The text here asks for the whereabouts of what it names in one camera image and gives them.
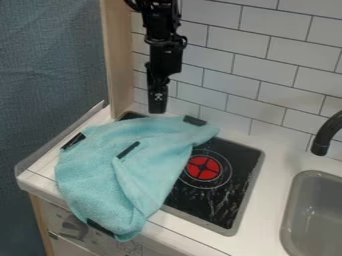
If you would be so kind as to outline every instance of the tile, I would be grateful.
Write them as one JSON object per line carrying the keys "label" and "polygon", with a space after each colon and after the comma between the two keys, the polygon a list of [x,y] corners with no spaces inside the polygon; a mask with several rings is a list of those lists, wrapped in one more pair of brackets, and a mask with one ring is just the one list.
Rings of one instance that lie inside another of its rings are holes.
{"label": "tile", "polygon": [[145,63],[149,61],[149,56],[133,52],[133,69],[146,72]]}
{"label": "tile", "polygon": [[326,120],[327,118],[322,116],[316,116],[288,109],[286,111],[283,126],[300,130],[303,132],[316,134],[319,128],[321,128],[321,126],[325,123]]}
{"label": "tile", "polygon": [[147,90],[147,76],[146,73],[133,71],[134,86]]}
{"label": "tile", "polygon": [[222,2],[251,5],[257,7],[265,7],[275,9],[277,7],[277,0],[221,0]]}
{"label": "tile", "polygon": [[237,28],[241,7],[204,0],[183,0],[182,15],[187,21]]}
{"label": "tile", "polygon": [[150,54],[150,46],[145,43],[144,36],[132,33],[132,50],[138,53]]}
{"label": "tile", "polygon": [[225,93],[184,83],[178,85],[178,98],[221,110],[225,109],[227,101]]}
{"label": "tile", "polygon": [[201,107],[200,119],[217,125],[222,129],[236,130],[243,134],[248,134],[251,122],[249,118],[207,107]]}
{"label": "tile", "polygon": [[272,38],[268,59],[334,71],[340,49],[294,40]]}
{"label": "tile", "polygon": [[341,0],[280,0],[280,10],[342,18]]}
{"label": "tile", "polygon": [[310,135],[307,133],[257,120],[252,121],[251,136],[257,136],[276,143],[284,143],[301,150],[306,150],[310,140]]}
{"label": "tile", "polygon": [[342,57],[340,57],[340,60],[339,60],[338,65],[336,67],[336,72],[342,74]]}
{"label": "tile", "polygon": [[[147,77],[145,73],[134,71],[134,86],[139,87],[141,89],[147,90]],[[168,84],[169,87],[169,96],[176,97],[177,94],[177,82],[171,80]]]}
{"label": "tile", "polygon": [[327,96],[321,115],[331,117],[340,110],[342,110],[342,99]]}
{"label": "tile", "polygon": [[182,21],[177,33],[188,38],[189,44],[206,46],[208,26]]}
{"label": "tile", "polygon": [[308,41],[342,47],[342,21],[314,17]]}
{"label": "tile", "polygon": [[295,87],[342,97],[342,75],[308,68],[299,68]]}
{"label": "tile", "polygon": [[131,31],[139,34],[146,33],[146,29],[143,27],[142,17],[140,13],[131,12]]}
{"label": "tile", "polygon": [[224,28],[209,28],[208,47],[246,55],[265,57],[269,37]]}
{"label": "tile", "polygon": [[258,99],[264,102],[318,114],[324,96],[275,84],[262,83]]}
{"label": "tile", "polygon": [[133,91],[134,101],[141,104],[148,104],[147,91],[139,88],[134,88]]}
{"label": "tile", "polygon": [[182,72],[174,74],[170,78],[188,84],[202,85],[202,76],[203,68],[183,64]]}
{"label": "tile", "polygon": [[229,95],[227,111],[274,124],[281,124],[285,108]]}
{"label": "tile", "polygon": [[204,47],[188,45],[184,51],[183,62],[204,68],[230,72],[233,54]]}
{"label": "tile", "polygon": [[199,105],[175,98],[168,98],[167,112],[198,117]]}
{"label": "tile", "polygon": [[310,19],[307,15],[244,7],[241,30],[304,40]]}
{"label": "tile", "polygon": [[222,72],[205,70],[203,86],[254,99],[258,93],[259,81]]}
{"label": "tile", "polygon": [[342,142],[331,141],[327,157],[342,161]]}
{"label": "tile", "polygon": [[296,66],[236,55],[233,74],[291,86]]}

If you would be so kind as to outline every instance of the faucet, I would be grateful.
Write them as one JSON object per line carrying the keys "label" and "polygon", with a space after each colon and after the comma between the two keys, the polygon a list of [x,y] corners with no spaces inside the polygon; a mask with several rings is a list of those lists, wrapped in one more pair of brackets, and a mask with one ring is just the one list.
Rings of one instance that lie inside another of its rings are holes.
{"label": "faucet", "polygon": [[325,156],[330,141],[340,129],[342,129],[342,110],[330,117],[319,129],[312,143],[311,152],[317,156]]}

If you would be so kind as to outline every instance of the towel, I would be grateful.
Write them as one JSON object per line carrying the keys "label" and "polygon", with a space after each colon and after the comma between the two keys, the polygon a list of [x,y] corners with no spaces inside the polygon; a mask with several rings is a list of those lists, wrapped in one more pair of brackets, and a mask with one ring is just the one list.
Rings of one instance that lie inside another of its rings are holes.
{"label": "towel", "polygon": [[141,232],[162,205],[198,146],[218,133],[183,117],[147,117],[88,127],[85,139],[62,149],[58,188],[84,223],[119,241]]}

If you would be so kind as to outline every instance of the black stove top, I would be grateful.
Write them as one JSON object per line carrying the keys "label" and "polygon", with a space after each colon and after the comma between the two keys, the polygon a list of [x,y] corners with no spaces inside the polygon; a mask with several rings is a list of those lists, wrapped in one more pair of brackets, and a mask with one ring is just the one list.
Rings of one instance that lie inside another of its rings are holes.
{"label": "black stove top", "polygon": [[[120,120],[143,115],[127,112]],[[195,147],[163,210],[224,235],[237,232],[263,154],[217,137]]]}

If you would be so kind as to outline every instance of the metal sink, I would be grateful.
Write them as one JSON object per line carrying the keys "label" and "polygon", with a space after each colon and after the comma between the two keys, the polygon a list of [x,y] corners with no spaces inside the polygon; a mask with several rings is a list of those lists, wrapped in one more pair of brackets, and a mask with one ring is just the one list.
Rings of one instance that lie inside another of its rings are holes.
{"label": "metal sink", "polygon": [[298,174],[280,238],[290,256],[342,255],[342,178],[319,171]]}

